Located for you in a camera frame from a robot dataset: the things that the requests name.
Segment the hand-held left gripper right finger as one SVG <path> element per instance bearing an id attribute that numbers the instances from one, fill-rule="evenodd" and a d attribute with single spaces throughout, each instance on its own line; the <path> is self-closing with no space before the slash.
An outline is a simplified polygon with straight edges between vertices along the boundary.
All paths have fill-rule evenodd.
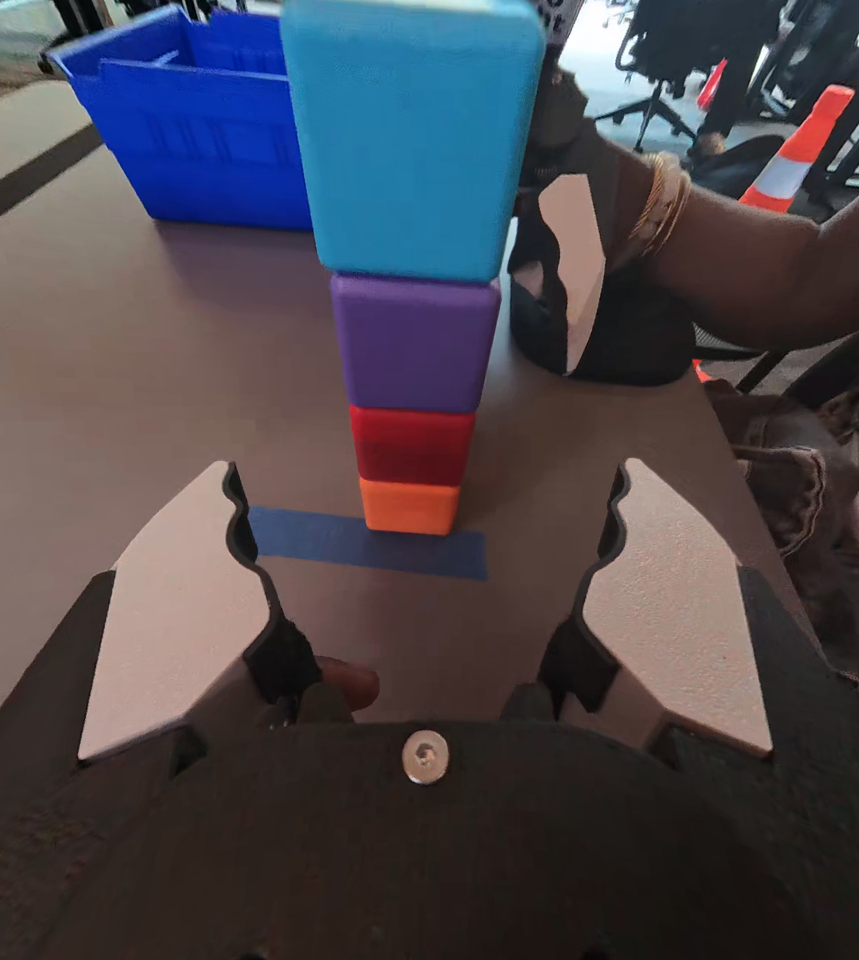
<path id="1" fill-rule="evenodd" d="M 681 730 L 769 757 L 744 569 L 724 537 L 630 458 L 597 551 L 541 662 L 555 718 L 642 751 Z"/>

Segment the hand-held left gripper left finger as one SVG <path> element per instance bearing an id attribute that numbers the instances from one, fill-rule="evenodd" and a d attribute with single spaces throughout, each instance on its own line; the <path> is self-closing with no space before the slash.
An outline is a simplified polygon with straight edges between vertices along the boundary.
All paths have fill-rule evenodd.
<path id="1" fill-rule="evenodd" d="M 258 564 L 236 464 L 216 461 L 162 507 L 111 569 L 79 762 L 190 725 L 244 667 L 268 705 L 322 680 L 313 649 Z"/>

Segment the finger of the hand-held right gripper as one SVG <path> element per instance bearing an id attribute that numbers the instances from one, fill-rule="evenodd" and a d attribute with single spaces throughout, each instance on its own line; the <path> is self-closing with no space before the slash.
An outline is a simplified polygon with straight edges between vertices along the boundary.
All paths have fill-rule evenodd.
<path id="1" fill-rule="evenodd" d="M 588 176 L 558 176 L 540 193 L 538 210 L 549 233 L 541 294 L 562 321 L 563 374 L 569 377 L 589 345 L 606 267 Z"/>

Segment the teal foam cube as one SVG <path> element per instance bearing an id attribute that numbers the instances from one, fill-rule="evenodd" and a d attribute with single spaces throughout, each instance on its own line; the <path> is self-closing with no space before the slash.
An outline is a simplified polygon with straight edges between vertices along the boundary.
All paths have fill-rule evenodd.
<path id="1" fill-rule="evenodd" d="M 524 1 L 287 1 L 316 252 L 336 274 L 489 283 L 546 51 Z"/>

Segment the purple foam cube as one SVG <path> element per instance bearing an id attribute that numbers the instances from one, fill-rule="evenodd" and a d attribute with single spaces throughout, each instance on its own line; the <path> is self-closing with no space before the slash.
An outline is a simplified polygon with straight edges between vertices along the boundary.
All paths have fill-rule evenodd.
<path id="1" fill-rule="evenodd" d="M 329 290 L 352 406 L 477 411 L 501 307 L 497 279 L 463 283 L 335 272 Z"/>

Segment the red foam cube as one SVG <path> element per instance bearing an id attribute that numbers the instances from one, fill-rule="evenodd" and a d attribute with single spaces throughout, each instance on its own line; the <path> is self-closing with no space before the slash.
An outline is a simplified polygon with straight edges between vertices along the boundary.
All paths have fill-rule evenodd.
<path id="1" fill-rule="evenodd" d="M 360 478 L 373 482 L 459 487 L 466 474 L 476 414 L 351 405 Z"/>

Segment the orange foam cube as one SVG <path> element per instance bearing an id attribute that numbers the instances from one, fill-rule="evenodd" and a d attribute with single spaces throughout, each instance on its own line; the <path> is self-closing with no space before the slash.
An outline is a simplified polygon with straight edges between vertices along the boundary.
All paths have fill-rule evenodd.
<path id="1" fill-rule="evenodd" d="M 359 478 L 366 526 L 375 532 L 445 537 L 454 529 L 459 486 Z"/>

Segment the blue plastic bin with tag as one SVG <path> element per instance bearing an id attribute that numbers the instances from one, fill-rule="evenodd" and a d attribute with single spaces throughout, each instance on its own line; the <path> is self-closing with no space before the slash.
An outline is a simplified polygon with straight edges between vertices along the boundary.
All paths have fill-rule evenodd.
<path id="1" fill-rule="evenodd" d="M 160 6 L 49 59 L 150 217 L 312 231 L 278 15 Z"/>

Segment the person's right forearm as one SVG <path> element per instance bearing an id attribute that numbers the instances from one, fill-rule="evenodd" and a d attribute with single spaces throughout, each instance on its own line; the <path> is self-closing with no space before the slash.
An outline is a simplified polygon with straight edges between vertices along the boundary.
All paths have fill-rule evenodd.
<path id="1" fill-rule="evenodd" d="M 646 271 L 722 341 L 828 344 L 859 331 L 859 196 L 818 224 L 694 188 Z"/>

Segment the black office chair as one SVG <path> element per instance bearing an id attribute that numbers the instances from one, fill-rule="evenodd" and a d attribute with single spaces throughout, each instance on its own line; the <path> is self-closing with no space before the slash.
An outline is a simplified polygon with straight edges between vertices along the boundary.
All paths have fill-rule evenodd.
<path id="1" fill-rule="evenodd" d="M 615 68 L 645 78 L 650 91 L 643 99 L 597 115 L 594 121 L 621 126 L 629 116 L 639 114 L 639 132 L 632 147 L 636 154 L 644 152 L 645 137 L 656 118 L 668 126 L 673 137 L 686 137 L 691 146 L 697 143 L 698 134 L 665 100 L 665 93 L 681 99 L 687 79 L 698 66 L 695 30 L 699 18 L 694 1 L 640 1 L 635 6 L 615 56 Z"/>

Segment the blue tape strip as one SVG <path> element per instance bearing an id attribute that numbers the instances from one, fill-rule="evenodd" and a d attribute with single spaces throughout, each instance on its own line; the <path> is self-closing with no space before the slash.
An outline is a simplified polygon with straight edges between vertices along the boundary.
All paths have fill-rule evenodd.
<path id="1" fill-rule="evenodd" d="M 251 506 L 248 520 L 261 557 L 319 562 L 485 582 L 486 537 L 373 531 L 364 520 L 317 511 Z"/>

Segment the orange traffic cone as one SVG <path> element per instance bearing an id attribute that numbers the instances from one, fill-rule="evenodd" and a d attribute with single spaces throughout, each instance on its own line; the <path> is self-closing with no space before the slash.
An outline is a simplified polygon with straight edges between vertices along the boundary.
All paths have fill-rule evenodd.
<path id="1" fill-rule="evenodd" d="M 748 208 L 788 212 L 854 95 L 852 88 L 827 86 L 804 122 L 783 142 L 738 202 Z"/>
<path id="2" fill-rule="evenodd" d="M 708 113 L 714 102 L 726 65 L 727 59 L 724 58 L 711 68 L 711 72 L 696 97 L 696 106 L 703 114 Z"/>

